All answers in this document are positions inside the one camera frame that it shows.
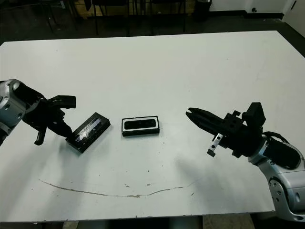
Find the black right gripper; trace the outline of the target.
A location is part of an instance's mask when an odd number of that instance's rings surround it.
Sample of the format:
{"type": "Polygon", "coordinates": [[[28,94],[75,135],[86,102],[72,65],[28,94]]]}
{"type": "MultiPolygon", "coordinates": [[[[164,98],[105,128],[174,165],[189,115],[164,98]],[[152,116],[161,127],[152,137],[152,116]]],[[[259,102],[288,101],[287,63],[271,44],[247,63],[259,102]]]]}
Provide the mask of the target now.
{"type": "Polygon", "coordinates": [[[231,149],[235,157],[251,156],[262,141],[263,113],[234,111],[224,119],[200,108],[188,108],[187,117],[200,129],[214,134],[207,154],[214,157],[217,146],[231,149]]]}

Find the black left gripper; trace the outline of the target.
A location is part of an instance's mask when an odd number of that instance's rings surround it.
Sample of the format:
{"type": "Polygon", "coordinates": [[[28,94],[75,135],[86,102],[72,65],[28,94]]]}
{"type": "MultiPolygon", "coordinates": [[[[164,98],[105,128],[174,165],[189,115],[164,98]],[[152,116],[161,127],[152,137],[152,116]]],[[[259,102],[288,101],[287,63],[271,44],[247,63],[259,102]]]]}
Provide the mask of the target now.
{"type": "Polygon", "coordinates": [[[62,98],[42,98],[35,109],[27,112],[23,121],[38,131],[35,145],[42,145],[47,128],[63,137],[69,137],[71,128],[64,122],[64,112],[61,110],[62,98]]]}

